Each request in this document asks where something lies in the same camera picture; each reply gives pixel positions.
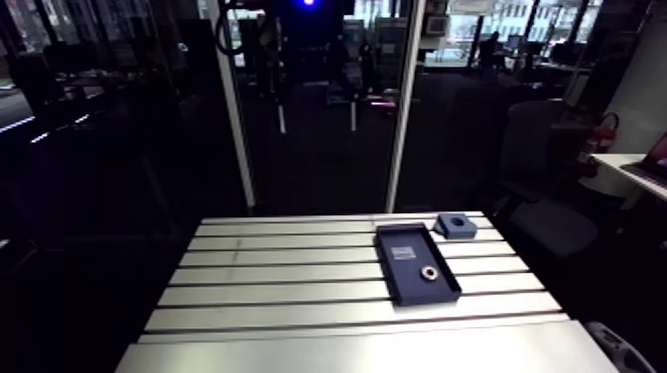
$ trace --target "dark blue tray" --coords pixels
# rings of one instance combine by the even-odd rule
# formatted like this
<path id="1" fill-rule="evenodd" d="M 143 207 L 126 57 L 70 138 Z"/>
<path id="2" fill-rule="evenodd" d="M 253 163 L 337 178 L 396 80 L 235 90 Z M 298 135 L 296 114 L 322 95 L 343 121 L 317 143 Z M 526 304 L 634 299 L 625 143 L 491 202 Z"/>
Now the dark blue tray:
<path id="1" fill-rule="evenodd" d="M 395 305 L 453 302 L 461 295 L 459 282 L 424 224 L 380 226 L 375 247 Z M 425 267 L 435 268 L 438 276 L 427 280 Z"/>

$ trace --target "blue block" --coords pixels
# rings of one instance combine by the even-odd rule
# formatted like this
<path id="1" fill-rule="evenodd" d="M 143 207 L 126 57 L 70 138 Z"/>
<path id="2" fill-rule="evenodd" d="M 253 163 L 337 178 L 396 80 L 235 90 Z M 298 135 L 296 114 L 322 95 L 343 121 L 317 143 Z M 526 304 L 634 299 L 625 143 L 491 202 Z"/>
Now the blue block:
<path id="1" fill-rule="evenodd" d="M 477 234 L 477 226 L 463 213 L 441 213 L 438 215 L 436 231 L 450 240 L 473 239 Z"/>

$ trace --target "sticker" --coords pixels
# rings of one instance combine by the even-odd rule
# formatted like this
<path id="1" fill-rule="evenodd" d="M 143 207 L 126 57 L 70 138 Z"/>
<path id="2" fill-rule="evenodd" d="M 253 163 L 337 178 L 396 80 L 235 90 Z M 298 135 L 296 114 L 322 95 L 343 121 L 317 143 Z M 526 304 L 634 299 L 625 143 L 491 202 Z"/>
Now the sticker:
<path id="1" fill-rule="evenodd" d="M 412 248 L 412 246 L 392 247 L 391 254 L 394 256 L 394 260 L 412 260 L 417 258 L 417 255 L 415 255 L 415 250 Z"/>

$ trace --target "white wall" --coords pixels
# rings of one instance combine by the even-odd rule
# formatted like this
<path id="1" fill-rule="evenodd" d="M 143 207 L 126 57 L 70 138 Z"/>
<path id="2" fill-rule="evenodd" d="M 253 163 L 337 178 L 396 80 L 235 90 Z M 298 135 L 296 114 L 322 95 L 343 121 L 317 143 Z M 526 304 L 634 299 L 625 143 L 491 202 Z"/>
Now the white wall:
<path id="1" fill-rule="evenodd" d="M 611 153 L 646 153 L 667 132 L 667 23 L 649 24 L 607 108 L 620 117 Z M 625 196 L 632 185 L 600 167 L 594 180 L 582 184 L 606 194 Z"/>

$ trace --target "metal ring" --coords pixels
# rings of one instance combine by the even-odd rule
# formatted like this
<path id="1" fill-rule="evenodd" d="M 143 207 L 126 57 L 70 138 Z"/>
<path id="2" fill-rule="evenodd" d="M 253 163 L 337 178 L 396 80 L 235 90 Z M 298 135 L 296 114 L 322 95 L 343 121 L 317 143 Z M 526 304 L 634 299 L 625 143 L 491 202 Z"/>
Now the metal ring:
<path id="1" fill-rule="evenodd" d="M 438 278 L 438 270 L 431 266 L 422 267 L 422 277 L 427 281 L 436 281 Z"/>

